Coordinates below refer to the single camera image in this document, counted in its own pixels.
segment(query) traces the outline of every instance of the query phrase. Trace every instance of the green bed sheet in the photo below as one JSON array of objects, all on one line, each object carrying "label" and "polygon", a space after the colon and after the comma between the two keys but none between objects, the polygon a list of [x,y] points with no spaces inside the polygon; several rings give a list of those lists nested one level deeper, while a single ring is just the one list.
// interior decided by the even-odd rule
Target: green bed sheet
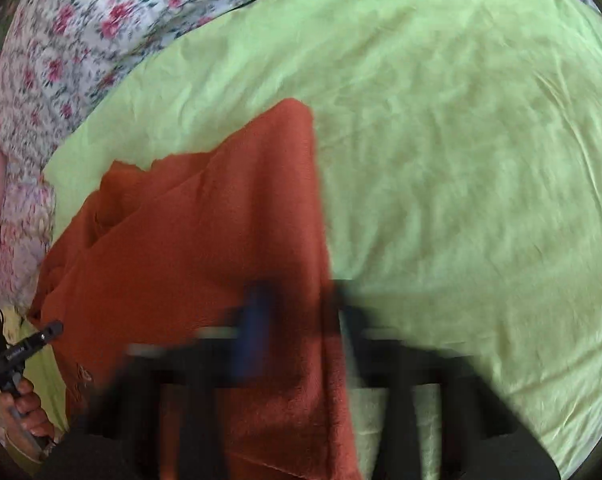
[{"label": "green bed sheet", "polygon": [[[113,160],[209,150],[286,97],[315,114],[334,277],[405,341],[473,356],[566,478],[602,434],[601,17],[577,0],[230,12],[144,61],[52,157],[56,236]],[[436,395],[417,398],[434,478]],[[350,401],[369,472],[383,392]]]}]

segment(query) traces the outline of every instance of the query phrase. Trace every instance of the orange garment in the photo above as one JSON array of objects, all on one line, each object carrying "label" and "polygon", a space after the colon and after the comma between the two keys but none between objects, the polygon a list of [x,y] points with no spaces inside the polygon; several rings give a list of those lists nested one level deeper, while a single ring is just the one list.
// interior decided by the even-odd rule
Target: orange garment
[{"label": "orange garment", "polygon": [[310,110],[284,100],[210,153],[149,171],[115,162],[49,252],[30,311],[53,343],[69,415],[130,343],[222,324],[244,285],[280,292],[268,376],[220,395],[232,478],[358,479]]}]

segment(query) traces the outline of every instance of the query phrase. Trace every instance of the human hand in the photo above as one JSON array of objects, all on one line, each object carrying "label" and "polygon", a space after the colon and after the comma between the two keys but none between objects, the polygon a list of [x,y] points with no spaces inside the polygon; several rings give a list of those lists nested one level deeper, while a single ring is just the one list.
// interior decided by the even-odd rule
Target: human hand
[{"label": "human hand", "polygon": [[[41,450],[36,449],[31,439],[24,432],[34,436],[49,436],[54,438],[55,428],[48,420],[46,412],[41,408],[41,399],[34,392],[34,387],[28,379],[22,379],[17,387],[22,395],[15,399],[11,394],[0,394],[0,416],[6,424],[8,438],[15,447],[33,460],[38,460]],[[15,408],[24,418],[15,420],[10,409]]]}]

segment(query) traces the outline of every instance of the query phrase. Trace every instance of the folded orange fabric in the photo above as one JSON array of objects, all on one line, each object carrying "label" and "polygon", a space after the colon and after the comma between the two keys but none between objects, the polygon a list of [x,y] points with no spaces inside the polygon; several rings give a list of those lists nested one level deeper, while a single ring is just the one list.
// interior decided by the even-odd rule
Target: folded orange fabric
[{"label": "folded orange fabric", "polygon": [[281,293],[267,378],[220,393],[233,478],[358,479],[310,110],[284,100],[211,153],[114,163],[48,253],[30,311],[53,343],[69,415],[130,343],[221,324],[251,280]]}]

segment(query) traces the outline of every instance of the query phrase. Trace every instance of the finger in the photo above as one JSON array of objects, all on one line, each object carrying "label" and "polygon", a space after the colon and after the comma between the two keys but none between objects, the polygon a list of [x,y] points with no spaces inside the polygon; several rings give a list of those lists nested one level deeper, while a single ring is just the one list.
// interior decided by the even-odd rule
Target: finger
[{"label": "finger", "polygon": [[17,390],[19,391],[20,394],[27,395],[34,391],[34,386],[28,379],[23,378],[19,382],[19,385],[17,386]]},{"label": "finger", "polygon": [[17,399],[14,405],[19,413],[33,412],[41,407],[41,398],[37,394],[30,393]]},{"label": "finger", "polygon": [[49,436],[50,438],[54,438],[55,427],[52,425],[52,422],[46,422],[38,425],[35,428],[32,428],[30,433],[34,436]]},{"label": "finger", "polygon": [[32,428],[36,428],[41,424],[46,424],[48,421],[48,416],[46,412],[44,412],[41,408],[38,410],[34,410],[33,412],[28,413],[22,420],[20,421],[21,427],[26,431],[30,431]]},{"label": "finger", "polygon": [[9,410],[14,406],[14,397],[6,392],[0,394],[0,408]]}]

